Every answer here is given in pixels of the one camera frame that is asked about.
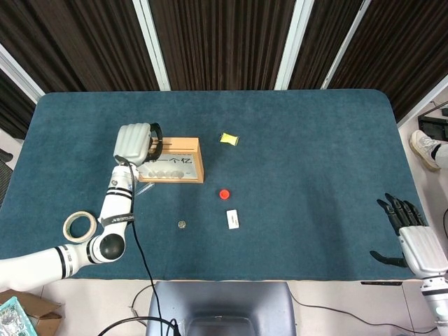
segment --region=red object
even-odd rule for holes
[[[219,197],[220,197],[222,200],[227,200],[227,199],[230,197],[230,191],[227,190],[227,189],[222,189],[222,190],[219,192]]]

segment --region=sneaker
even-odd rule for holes
[[[440,144],[439,141],[431,139],[420,130],[412,133],[409,138],[409,146],[412,151],[421,159],[425,167],[433,172],[440,169],[431,156],[431,153],[438,144]]]

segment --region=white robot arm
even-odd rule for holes
[[[433,229],[428,227],[417,208],[390,194],[378,204],[385,210],[400,242],[404,258],[387,258],[371,251],[373,258],[387,265],[409,267],[423,280],[421,293],[435,317],[441,336],[448,335],[448,260]]]
[[[159,139],[156,151],[148,154],[151,131]],[[162,152],[162,132],[158,124],[134,124],[120,128],[114,156],[119,165],[112,177],[99,215],[104,231],[82,244],[65,244],[17,258],[0,260],[0,292],[28,291],[52,281],[71,277],[87,265],[112,263],[125,252],[125,230],[134,220],[132,198],[137,166],[156,160]]]

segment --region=dark curtain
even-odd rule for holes
[[[295,0],[150,0],[172,90],[274,88]]]
[[[400,120],[448,74],[448,1],[370,4],[330,88],[386,93]]]
[[[320,89],[363,0],[315,0],[290,89]]]
[[[0,128],[14,138],[24,139],[34,107],[25,93],[0,71]]]
[[[45,92],[158,90],[131,0],[0,1],[0,42]]]

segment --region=white robotic hand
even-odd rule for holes
[[[387,265],[409,267],[423,280],[421,293],[435,317],[442,336],[448,335],[448,283],[445,274],[448,260],[433,229],[428,227],[418,209],[407,201],[386,194],[387,203],[378,199],[398,236],[404,258],[387,258],[371,251],[373,258]]]
[[[154,153],[151,132],[159,139]],[[104,231],[79,245],[65,244],[17,258],[0,260],[0,292],[28,291],[52,281],[71,277],[87,265],[111,263],[125,252],[125,230],[134,220],[132,198],[137,166],[156,160],[162,152],[162,131],[158,124],[133,124],[120,128],[114,157],[120,164],[112,171],[99,222]]]

